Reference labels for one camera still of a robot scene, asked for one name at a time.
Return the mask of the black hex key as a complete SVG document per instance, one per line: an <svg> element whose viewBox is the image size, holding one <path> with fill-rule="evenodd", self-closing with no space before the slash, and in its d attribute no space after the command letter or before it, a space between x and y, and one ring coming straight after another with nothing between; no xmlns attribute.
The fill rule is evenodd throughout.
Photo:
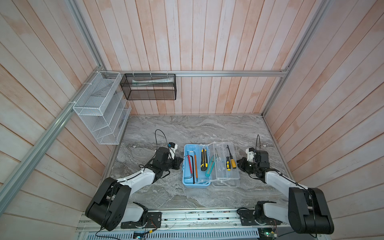
<svg viewBox="0 0 384 240"><path fill-rule="evenodd" d="M184 180L186 184L194 185L196 183L196 174L194 167L194 155L192 152L188 152L185 156L186 167Z"/></svg>

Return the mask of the red handled hex key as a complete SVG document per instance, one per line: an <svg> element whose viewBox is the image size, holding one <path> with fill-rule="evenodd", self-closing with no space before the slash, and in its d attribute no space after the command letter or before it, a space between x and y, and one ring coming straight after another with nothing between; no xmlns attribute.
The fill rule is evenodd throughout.
<svg viewBox="0 0 384 240"><path fill-rule="evenodd" d="M190 156L190 155L187 155L187 158L188 158L188 163L189 163L190 173L191 173L191 176L193 176L194 172L193 172L193 166L192 166L191 156Z"/></svg>

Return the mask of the orange handled hex key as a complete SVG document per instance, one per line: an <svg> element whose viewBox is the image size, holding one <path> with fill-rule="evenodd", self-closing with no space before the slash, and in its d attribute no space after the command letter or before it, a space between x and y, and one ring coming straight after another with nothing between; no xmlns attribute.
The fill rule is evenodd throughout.
<svg viewBox="0 0 384 240"><path fill-rule="evenodd" d="M198 163L197 163L197 156L196 153L194 153L194 173L195 173L195 180L194 184L198 182Z"/></svg>

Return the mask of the blue translucent plastic toolbox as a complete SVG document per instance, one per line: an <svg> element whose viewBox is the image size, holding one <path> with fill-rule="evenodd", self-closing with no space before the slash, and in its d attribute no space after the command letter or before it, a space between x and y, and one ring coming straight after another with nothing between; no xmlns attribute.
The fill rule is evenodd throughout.
<svg viewBox="0 0 384 240"><path fill-rule="evenodd" d="M230 142L187 144L182 182L187 188L237 188L240 172L235 159L235 146Z"/></svg>

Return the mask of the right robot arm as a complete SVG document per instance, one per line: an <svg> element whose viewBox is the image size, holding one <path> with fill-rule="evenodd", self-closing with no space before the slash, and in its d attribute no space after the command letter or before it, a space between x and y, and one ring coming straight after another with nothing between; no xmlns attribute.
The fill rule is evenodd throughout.
<svg viewBox="0 0 384 240"><path fill-rule="evenodd" d="M249 148L246 154L246 157L237 161L240 170L288 198L287 206L259 201L254 211L257 224L266 225L271 220L277 220L289 224L298 234L330 235L334 232L335 226L323 191L302 186L271 168L266 151Z"/></svg>

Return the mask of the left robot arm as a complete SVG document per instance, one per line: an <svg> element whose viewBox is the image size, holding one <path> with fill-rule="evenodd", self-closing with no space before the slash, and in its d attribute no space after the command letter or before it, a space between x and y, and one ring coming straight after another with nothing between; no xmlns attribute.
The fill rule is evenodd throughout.
<svg viewBox="0 0 384 240"><path fill-rule="evenodd" d="M85 215L102 228L112 231L120 223L134 223L138 227L147 226L148 208L134 202L129 204L130 196L178 170L183 158L176 157L178 145L169 143L160 147L144 167L130 176L113 179L106 178L89 203Z"/></svg>

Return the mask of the clear handled precision screwdriver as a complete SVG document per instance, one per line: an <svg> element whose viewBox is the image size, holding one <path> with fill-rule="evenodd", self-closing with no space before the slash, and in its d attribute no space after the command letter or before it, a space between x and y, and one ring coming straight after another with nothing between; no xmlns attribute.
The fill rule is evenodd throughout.
<svg viewBox="0 0 384 240"><path fill-rule="evenodd" d="M225 170L225 164L222 158L220 157L217 149L215 149L215 160L216 160L217 171L222 172L223 170Z"/></svg>

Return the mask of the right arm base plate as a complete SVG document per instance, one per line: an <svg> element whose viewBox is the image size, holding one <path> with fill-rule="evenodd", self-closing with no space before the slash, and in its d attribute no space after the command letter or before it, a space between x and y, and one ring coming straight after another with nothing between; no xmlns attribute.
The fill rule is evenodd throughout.
<svg viewBox="0 0 384 240"><path fill-rule="evenodd" d="M278 226L282 223L278 220L267 218L265 216L257 217L256 211L249 210L247 208L239 208L236 212L237 215L240 217L242 226Z"/></svg>

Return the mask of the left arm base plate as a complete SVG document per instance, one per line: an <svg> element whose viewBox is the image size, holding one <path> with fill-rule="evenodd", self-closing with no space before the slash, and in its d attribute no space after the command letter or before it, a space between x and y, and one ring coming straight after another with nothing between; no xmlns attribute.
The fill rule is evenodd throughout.
<svg viewBox="0 0 384 240"><path fill-rule="evenodd" d="M157 229L161 227L162 212L144 214L138 222L121 222L121 229Z"/></svg>

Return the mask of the aluminium front rail frame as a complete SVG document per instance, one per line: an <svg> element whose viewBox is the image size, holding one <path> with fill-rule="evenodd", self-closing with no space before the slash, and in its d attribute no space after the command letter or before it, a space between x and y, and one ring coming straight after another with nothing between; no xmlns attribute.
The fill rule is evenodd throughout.
<svg viewBox="0 0 384 240"><path fill-rule="evenodd" d="M160 227L101 230L82 216L75 231L76 240L329 240L328 235L297 234L286 224L243 226L236 208L160 210Z"/></svg>

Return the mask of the black mesh wall basket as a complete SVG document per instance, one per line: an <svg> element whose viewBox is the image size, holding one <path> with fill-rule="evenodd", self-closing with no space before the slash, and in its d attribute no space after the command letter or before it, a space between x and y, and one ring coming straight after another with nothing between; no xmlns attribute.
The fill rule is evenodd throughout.
<svg viewBox="0 0 384 240"><path fill-rule="evenodd" d="M129 101L174 101L177 98L174 74L124 74L120 87Z"/></svg>

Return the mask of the horizontal aluminium wall rail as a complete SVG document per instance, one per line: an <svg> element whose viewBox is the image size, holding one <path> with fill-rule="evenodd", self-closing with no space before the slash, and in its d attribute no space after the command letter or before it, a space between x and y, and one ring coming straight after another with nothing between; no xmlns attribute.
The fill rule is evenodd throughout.
<svg viewBox="0 0 384 240"><path fill-rule="evenodd" d="M229 70L229 71L110 71L120 74L174 74L176 77L284 77L288 71L282 70Z"/></svg>

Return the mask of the left aluminium wall rail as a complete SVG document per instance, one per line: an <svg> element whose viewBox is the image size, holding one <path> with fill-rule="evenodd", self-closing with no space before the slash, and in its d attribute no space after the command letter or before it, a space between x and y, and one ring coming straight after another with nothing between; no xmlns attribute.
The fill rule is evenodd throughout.
<svg viewBox="0 0 384 240"><path fill-rule="evenodd" d="M1 215L5 213L6 209L21 190L32 172L36 169L43 156L47 153L58 135L72 118L75 112L74 105L79 101L80 96L85 92L87 87L91 85L94 77L104 69L104 67L97 67L92 71L74 97L66 104L59 116L50 124L37 143L28 151L21 163L17 165L12 174L7 178L6 182L2 185Z"/></svg>

